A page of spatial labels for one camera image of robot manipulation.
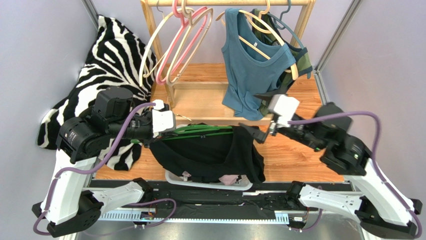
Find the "green hanger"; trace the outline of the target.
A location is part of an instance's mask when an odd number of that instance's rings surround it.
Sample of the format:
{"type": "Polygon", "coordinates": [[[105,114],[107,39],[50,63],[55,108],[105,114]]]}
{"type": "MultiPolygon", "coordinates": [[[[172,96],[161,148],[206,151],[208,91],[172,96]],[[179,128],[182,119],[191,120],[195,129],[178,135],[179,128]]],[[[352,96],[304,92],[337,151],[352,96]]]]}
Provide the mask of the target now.
{"type": "Polygon", "coordinates": [[[204,123],[195,124],[190,121],[191,124],[177,127],[175,130],[171,132],[166,132],[165,136],[161,137],[165,140],[174,140],[174,139],[185,139],[185,138],[196,138],[197,134],[205,135],[215,135],[215,134],[226,134],[226,131],[231,131],[232,126],[221,126],[221,125],[208,125],[204,123]]]}

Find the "blue tank top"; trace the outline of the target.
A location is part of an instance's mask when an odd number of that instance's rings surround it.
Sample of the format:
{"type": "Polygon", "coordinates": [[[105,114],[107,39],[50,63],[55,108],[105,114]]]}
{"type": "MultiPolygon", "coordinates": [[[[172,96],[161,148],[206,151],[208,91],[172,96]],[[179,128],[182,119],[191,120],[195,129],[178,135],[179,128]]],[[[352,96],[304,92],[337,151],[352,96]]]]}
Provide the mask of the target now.
{"type": "Polygon", "coordinates": [[[234,111],[235,117],[259,121],[263,94],[280,87],[280,76],[296,60],[287,43],[268,45],[252,32],[247,18],[237,8],[224,12],[226,41],[221,51],[228,87],[222,104],[234,111]]]}

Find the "pink hanger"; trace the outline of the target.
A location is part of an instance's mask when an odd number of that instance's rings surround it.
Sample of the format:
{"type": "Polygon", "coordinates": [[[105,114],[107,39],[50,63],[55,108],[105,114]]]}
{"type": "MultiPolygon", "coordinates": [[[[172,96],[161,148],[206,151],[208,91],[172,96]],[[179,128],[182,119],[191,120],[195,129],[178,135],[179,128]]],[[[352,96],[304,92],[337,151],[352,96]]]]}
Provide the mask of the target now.
{"type": "Polygon", "coordinates": [[[157,71],[156,82],[173,86],[198,51],[213,21],[213,9],[186,7],[186,1],[172,2],[172,13],[180,19],[180,28],[169,45],[157,71]]]}

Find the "cream hanger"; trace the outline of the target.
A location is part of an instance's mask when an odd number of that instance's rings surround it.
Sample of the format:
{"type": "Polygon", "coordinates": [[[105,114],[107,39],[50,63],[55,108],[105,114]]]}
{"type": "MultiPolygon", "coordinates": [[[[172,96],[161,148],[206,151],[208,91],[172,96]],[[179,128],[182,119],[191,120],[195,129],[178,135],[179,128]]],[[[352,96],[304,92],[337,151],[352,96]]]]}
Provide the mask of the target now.
{"type": "Polygon", "coordinates": [[[148,44],[146,45],[145,48],[145,52],[141,58],[141,65],[140,65],[140,69],[139,69],[139,85],[142,86],[143,85],[143,80],[145,78],[148,78],[149,76],[152,75],[154,70],[157,70],[157,74],[156,74],[156,83],[159,85],[164,85],[167,84],[169,86],[173,86],[177,80],[180,78],[182,72],[186,69],[186,67],[188,66],[189,62],[191,61],[193,54],[195,53],[194,51],[192,52],[192,54],[190,55],[190,57],[188,57],[187,62],[183,65],[183,67],[181,68],[180,72],[177,74],[177,76],[174,79],[171,79],[171,74],[173,74],[176,69],[178,68],[179,64],[183,61],[184,57],[188,54],[189,50],[191,49],[191,47],[194,44],[194,41],[198,38],[198,34],[194,37],[194,39],[190,42],[190,44],[188,45],[188,47],[186,48],[186,50],[184,51],[184,53],[180,56],[180,58],[177,60],[177,62],[173,62],[170,64],[169,67],[169,72],[166,74],[166,76],[164,78],[160,78],[161,73],[165,67],[165,64],[167,62],[167,60],[169,59],[170,55],[171,55],[171,51],[172,49],[176,46],[178,38],[182,35],[182,33],[184,32],[184,30],[187,30],[187,34],[189,34],[190,32],[190,28],[195,24],[195,17],[199,16],[201,14],[201,12],[199,10],[194,10],[192,8],[190,8],[189,10],[187,10],[184,7],[181,8],[177,8],[177,0],[173,0],[172,1],[172,12],[169,13],[167,16],[165,16],[163,18],[163,20],[160,22],[159,26],[156,27],[155,30],[152,29],[153,26],[155,26],[155,20],[150,18],[149,14],[152,13],[151,7],[149,6],[149,2],[147,0],[142,0],[141,1],[141,5],[142,5],[142,9],[144,11],[144,16],[145,16],[145,20],[146,20],[146,24],[148,27],[148,30],[151,33],[151,38],[149,39],[148,44]],[[175,16],[179,19],[181,19],[181,27],[179,29],[179,31],[177,32],[177,34],[175,35],[172,43],[170,44],[168,50],[166,51],[166,53],[162,54],[162,50],[156,50],[155,54],[158,57],[156,65],[154,65],[152,68],[149,68],[146,64],[146,60],[149,56],[149,51],[151,50],[151,46],[152,44],[155,43],[156,41],[156,37],[158,35],[158,33],[160,32],[161,28],[163,27],[163,25],[169,20],[170,17],[175,16]]]}

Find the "mauve tank top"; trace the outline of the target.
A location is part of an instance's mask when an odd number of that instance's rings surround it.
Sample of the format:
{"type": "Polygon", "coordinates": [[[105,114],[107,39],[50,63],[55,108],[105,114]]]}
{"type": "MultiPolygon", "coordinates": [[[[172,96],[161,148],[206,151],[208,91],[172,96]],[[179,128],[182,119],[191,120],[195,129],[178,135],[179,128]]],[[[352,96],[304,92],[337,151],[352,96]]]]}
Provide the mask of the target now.
{"type": "Polygon", "coordinates": [[[221,182],[222,184],[226,185],[226,186],[230,186],[233,185],[237,182],[237,180],[239,179],[239,175],[223,175],[219,178],[214,178],[214,177],[192,177],[192,175],[190,173],[188,173],[187,171],[184,171],[181,175],[185,181],[192,181],[192,182],[199,182],[199,183],[218,183],[221,182]]]}

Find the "black top green trim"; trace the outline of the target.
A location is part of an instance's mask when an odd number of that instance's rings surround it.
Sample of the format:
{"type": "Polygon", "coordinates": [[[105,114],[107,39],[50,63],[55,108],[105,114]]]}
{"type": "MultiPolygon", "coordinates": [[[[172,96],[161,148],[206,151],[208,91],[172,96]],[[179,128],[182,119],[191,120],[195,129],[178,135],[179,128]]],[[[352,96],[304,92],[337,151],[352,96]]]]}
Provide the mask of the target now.
{"type": "Polygon", "coordinates": [[[232,126],[226,134],[183,139],[156,140],[149,149],[167,171],[182,177],[220,178],[223,175],[246,175],[251,183],[266,180],[264,157],[255,147],[253,137],[241,126],[232,126]]]}

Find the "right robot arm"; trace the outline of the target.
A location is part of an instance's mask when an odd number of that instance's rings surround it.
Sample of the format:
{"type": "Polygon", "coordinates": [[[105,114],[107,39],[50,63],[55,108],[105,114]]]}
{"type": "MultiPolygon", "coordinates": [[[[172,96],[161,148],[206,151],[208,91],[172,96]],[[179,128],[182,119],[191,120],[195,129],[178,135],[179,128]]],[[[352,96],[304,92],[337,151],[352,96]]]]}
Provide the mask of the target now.
{"type": "Polygon", "coordinates": [[[274,114],[268,134],[281,134],[316,152],[323,151],[320,161],[361,192],[361,196],[334,193],[293,181],[285,201],[292,207],[317,208],[345,216],[382,239],[420,238],[423,227],[419,215],[423,204],[404,196],[379,168],[375,154],[380,133],[380,119],[374,113],[344,112],[333,102],[321,106],[311,119],[294,114],[288,126],[280,123],[279,115],[274,114]],[[352,116],[369,116],[375,120],[372,148],[348,133],[352,116]]]}

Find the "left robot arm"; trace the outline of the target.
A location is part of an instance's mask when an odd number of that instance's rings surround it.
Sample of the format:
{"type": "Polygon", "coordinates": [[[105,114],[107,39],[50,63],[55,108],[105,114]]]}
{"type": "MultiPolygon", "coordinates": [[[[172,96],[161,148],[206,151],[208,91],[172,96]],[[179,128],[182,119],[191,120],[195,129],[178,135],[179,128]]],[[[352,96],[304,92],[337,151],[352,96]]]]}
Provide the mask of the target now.
{"type": "Polygon", "coordinates": [[[56,141],[54,173],[45,199],[32,206],[38,235],[54,238],[89,229],[103,214],[126,206],[157,203],[143,178],[107,190],[84,190],[87,176],[110,160],[121,140],[148,146],[176,128],[176,116],[162,100],[135,105],[133,93],[113,86],[100,91],[93,106],[67,120],[56,141]]]}

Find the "olive green tank top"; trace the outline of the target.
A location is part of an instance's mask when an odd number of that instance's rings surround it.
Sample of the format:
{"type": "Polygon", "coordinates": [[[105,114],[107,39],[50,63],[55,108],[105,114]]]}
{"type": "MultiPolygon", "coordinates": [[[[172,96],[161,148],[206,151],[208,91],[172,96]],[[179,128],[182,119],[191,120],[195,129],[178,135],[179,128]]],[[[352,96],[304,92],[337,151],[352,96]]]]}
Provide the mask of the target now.
{"type": "MultiPolygon", "coordinates": [[[[289,42],[286,42],[290,52],[296,61],[296,66],[298,70],[298,75],[301,77],[303,75],[307,75],[308,78],[311,77],[311,73],[313,71],[313,67],[310,61],[310,57],[308,54],[308,49],[302,44],[300,38],[296,35],[296,33],[282,21],[283,15],[288,11],[283,11],[280,17],[273,15],[272,13],[263,14],[261,16],[261,20],[267,23],[278,35],[280,35],[280,30],[288,30],[291,35],[294,37],[299,47],[295,47],[289,42]]],[[[252,27],[252,32],[255,36],[264,44],[269,46],[278,46],[279,42],[275,36],[271,33],[263,33],[252,27]]],[[[275,94],[286,94],[287,91],[294,84],[295,80],[292,78],[291,73],[283,72],[278,79],[278,87],[272,91],[266,92],[266,96],[273,96],[275,94]]]]}

